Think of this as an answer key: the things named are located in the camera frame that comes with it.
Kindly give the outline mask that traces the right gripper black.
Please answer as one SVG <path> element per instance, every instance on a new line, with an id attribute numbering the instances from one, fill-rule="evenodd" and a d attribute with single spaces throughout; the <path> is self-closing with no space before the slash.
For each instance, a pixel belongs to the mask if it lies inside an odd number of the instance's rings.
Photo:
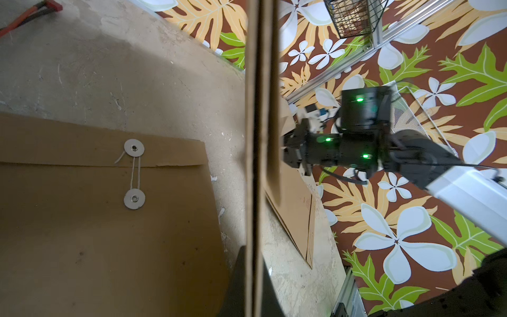
<path id="1" fill-rule="evenodd" d="M 341 135 L 311 130 L 313 120 L 305 118 L 290 132 L 283 134 L 283 161 L 292 168 L 311 174 L 314 166 L 339 166 Z"/>

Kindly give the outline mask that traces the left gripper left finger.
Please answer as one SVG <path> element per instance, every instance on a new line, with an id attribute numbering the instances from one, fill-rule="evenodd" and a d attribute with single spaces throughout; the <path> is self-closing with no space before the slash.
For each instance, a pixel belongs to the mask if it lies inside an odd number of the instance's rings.
<path id="1" fill-rule="evenodd" d="M 231 280 L 218 317 L 245 316 L 245 285 L 246 285 L 246 246 L 238 251 L 233 267 Z"/>

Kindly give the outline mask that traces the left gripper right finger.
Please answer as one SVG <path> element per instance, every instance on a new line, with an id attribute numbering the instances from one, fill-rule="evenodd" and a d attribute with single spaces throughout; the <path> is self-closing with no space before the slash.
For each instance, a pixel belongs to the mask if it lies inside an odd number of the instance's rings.
<path id="1" fill-rule="evenodd" d="M 263 267 L 263 294 L 261 300 L 262 317 L 285 317 L 281 305 L 277 299 L 273 283 L 271 281 L 269 270 L 264 262 Z"/>

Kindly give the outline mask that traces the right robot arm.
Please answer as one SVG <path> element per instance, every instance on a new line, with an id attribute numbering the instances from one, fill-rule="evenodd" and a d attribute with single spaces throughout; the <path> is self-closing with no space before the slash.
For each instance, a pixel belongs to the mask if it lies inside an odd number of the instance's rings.
<path id="1" fill-rule="evenodd" d="M 486 178 L 479 165 L 467 164 L 422 133 L 406 129 L 392 132 L 392 90 L 387 86 L 345 91 L 341 108 L 333 121 L 337 131 L 314 133 L 304 118 L 283 137 L 283 160 L 310 174 L 314 166 L 329 173 L 333 166 L 345 166 L 371 177 L 379 167 L 401 174 L 418 188 L 439 199 L 472 221 L 501 243 L 506 242 L 506 186 L 499 173 Z M 454 253 L 431 243 L 409 243 L 407 238 L 431 226 L 429 214 L 411 208 L 399 216 L 396 230 L 366 207 L 371 232 L 361 236 L 367 243 L 392 247 L 385 268 L 391 282 L 408 276 L 409 254 L 425 268 L 442 260 L 445 269 L 456 262 Z M 404 299 L 375 312 L 376 316 L 505 316 L 506 251 L 488 255 L 481 266 L 457 287 L 418 305 L 404 306 Z"/>

